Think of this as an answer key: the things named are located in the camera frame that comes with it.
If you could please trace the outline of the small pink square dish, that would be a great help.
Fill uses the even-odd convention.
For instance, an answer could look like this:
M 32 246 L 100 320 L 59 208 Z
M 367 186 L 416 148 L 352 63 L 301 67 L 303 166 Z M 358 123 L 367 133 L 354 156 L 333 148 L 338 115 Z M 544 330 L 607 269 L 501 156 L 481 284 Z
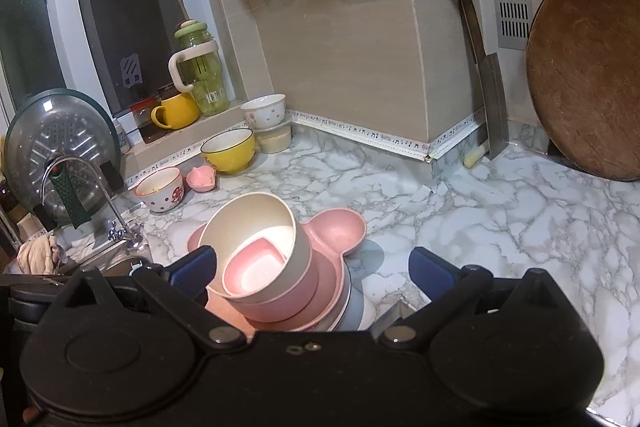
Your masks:
M 229 260 L 222 273 L 222 286 L 233 296 L 255 294 L 280 274 L 285 261 L 273 243 L 259 237 Z

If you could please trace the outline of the pink round bowl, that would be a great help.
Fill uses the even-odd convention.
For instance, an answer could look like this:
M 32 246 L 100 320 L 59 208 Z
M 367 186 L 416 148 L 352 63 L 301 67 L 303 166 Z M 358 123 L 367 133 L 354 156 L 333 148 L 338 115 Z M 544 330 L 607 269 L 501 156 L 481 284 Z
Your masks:
M 262 303 L 240 303 L 238 299 L 226 297 L 230 305 L 237 309 L 247 320 L 260 323 L 277 323 L 285 321 L 302 311 L 318 287 L 318 263 L 311 251 L 304 274 L 287 291 Z

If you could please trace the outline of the cream round bowl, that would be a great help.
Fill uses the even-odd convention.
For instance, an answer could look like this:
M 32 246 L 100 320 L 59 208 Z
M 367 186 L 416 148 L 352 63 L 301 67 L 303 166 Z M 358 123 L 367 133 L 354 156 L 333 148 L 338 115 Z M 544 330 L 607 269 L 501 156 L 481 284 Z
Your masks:
M 247 244 L 263 237 L 285 257 L 280 274 L 255 294 L 233 296 L 222 286 L 229 260 Z M 224 204 L 206 223 L 198 243 L 213 248 L 217 269 L 209 287 L 220 297 L 240 303 L 262 303 L 290 289 L 304 274 L 311 254 L 309 239 L 280 197 L 264 192 L 244 194 Z

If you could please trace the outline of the pink bear-shaped plate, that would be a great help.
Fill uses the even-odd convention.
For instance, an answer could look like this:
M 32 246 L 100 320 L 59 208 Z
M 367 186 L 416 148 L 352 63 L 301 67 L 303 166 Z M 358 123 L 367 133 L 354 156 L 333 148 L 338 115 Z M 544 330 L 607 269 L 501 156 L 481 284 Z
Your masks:
M 256 332 L 329 332 L 336 329 L 352 295 L 352 278 L 345 257 L 356 251 L 367 234 L 367 223 L 359 213 L 333 208 L 317 213 L 302 224 L 318 261 L 318 288 L 299 313 L 277 323 L 247 320 L 230 303 L 207 291 L 205 309 L 253 338 Z

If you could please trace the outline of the beige dish rag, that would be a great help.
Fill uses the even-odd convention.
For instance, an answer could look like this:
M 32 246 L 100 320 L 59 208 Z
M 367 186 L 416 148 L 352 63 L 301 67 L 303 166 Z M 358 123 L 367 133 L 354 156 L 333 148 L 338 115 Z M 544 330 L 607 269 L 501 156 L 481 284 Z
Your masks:
M 61 262 L 61 251 L 55 238 L 44 234 L 23 244 L 17 254 L 17 263 L 23 274 L 51 275 Z

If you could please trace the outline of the chrome sink faucet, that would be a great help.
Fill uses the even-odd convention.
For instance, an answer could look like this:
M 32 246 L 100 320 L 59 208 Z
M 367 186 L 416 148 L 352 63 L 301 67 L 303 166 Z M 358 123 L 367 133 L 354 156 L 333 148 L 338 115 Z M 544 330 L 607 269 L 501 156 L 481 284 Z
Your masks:
M 79 164 L 79 171 L 89 175 L 84 182 L 91 185 L 89 192 L 91 195 L 100 193 L 92 199 L 89 199 L 89 208 L 86 203 L 78 196 L 77 187 L 73 181 L 73 173 L 68 173 L 67 164 Z M 96 215 L 105 205 L 111 209 L 114 220 L 110 222 L 106 229 L 106 237 L 110 243 L 122 242 L 128 251 L 140 251 L 145 245 L 140 225 L 128 225 L 122 214 L 117 209 L 112 193 L 117 188 L 111 188 L 108 185 L 106 174 L 103 167 L 96 168 L 93 163 L 85 158 L 74 155 L 60 155 L 52 159 L 44 169 L 40 182 L 40 202 L 44 204 L 46 201 L 47 183 L 50 182 L 58 193 L 58 198 L 62 202 L 68 219 L 72 225 L 77 228 L 88 222 Z

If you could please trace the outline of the stainless steel sink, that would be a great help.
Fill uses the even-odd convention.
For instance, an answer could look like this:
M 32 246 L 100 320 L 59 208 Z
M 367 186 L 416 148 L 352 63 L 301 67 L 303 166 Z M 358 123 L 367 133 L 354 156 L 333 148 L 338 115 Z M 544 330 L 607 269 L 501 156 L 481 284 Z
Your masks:
M 79 239 L 66 248 L 55 274 L 70 277 L 81 268 L 93 267 L 106 277 L 126 277 L 152 262 L 151 248 L 141 229 L 119 229 L 112 222 L 106 234 Z

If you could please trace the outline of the white bowl with red mushroom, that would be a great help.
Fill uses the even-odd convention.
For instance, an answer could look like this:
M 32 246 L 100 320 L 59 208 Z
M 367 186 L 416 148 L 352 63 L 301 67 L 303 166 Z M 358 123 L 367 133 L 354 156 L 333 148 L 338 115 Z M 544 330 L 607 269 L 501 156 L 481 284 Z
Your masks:
M 184 197 L 184 182 L 180 169 L 167 167 L 151 173 L 134 188 L 134 195 L 152 213 L 173 210 Z

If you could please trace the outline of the small pink animal dish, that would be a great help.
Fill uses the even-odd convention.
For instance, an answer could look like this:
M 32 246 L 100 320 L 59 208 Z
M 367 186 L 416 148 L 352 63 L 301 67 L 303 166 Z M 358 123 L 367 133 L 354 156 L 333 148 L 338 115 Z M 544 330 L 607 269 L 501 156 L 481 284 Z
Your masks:
M 186 175 L 186 184 L 196 193 L 213 191 L 216 182 L 216 170 L 209 165 L 193 167 Z

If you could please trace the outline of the white music-note edge strip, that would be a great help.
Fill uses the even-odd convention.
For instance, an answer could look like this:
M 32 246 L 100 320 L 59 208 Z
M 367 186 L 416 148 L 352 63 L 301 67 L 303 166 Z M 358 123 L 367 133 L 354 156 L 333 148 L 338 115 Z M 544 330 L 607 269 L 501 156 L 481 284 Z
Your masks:
M 427 186 L 452 176 L 463 166 L 469 150 L 486 140 L 485 113 L 481 108 L 430 143 L 292 109 L 286 112 L 285 120 L 292 124 L 293 145 L 311 141 L 320 150 L 352 155 L 360 164 L 394 169 Z M 120 175 L 129 188 L 134 187 L 157 169 L 200 157 L 202 144 L 215 134 L 246 126 L 238 106 L 213 117 L 202 117 L 151 144 L 140 142 L 131 147 L 122 155 Z

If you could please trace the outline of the glass pot lid green rim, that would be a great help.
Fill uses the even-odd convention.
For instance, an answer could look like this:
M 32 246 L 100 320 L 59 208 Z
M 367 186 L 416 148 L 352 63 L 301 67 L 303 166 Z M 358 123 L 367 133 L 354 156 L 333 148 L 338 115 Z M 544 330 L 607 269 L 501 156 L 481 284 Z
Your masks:
M 29 98 L 9 125 L 3 149 L 3 174 L 9 188 L 25 209 L 41 208 L 56 225 L 72 225 L 52 184 L 46 201 L 40 202 L 40 182 L 49 162 L 60 155 L 74 155 L 103 167 L 111 188 L 122 186 L 119 176 L 122 151 L 111 116 L 90 96 L 76 90 L 55 88 Z M 88 174 L 79 164 L 67 164 L 78 196 L 89 208 Z

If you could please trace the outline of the yellow mug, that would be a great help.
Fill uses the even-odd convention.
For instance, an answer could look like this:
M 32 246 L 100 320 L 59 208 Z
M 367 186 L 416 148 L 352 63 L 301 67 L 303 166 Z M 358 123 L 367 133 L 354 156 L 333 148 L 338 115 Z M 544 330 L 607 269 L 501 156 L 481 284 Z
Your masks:
M 190 93 L 179 93 L 160 101 L 152 109 L 151 120 L 155 126 L 165 130 L 179 130 L 191 126 L 201 113 Z

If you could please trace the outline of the dark jar on sill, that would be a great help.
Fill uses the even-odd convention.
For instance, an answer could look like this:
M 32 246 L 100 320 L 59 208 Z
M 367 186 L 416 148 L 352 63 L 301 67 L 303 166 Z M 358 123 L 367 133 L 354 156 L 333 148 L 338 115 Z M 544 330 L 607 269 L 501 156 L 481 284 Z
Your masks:
M 167 130 L 158 127 L 151 118 L 152 110 L 159 105 L 160 101 L 157 100 L 156 96 L 149 96 L 149 98 L 145 98 L 130 107 L 134 122 L 145 144 L 150 144 L 167 134 Z

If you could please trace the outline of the white bowl with pink hearts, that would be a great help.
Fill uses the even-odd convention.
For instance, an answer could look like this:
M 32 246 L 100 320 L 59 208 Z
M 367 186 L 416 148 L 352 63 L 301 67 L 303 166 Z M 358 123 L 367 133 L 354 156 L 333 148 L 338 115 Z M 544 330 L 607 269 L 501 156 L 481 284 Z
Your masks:
M 285 118 L 285 95 L 270 94 L 254 98 L 241 105 L 245 119 L 256 130 L 270 129 Z

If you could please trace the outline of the round wooden cutting board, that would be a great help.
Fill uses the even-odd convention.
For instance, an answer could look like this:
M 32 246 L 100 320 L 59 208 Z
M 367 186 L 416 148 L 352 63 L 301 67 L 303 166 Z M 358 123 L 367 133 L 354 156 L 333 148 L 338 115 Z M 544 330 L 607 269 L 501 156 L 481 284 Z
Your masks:
M 639 178 L 639 0 L 544 0 L 526 46 L 550 141 L 585 172 Z

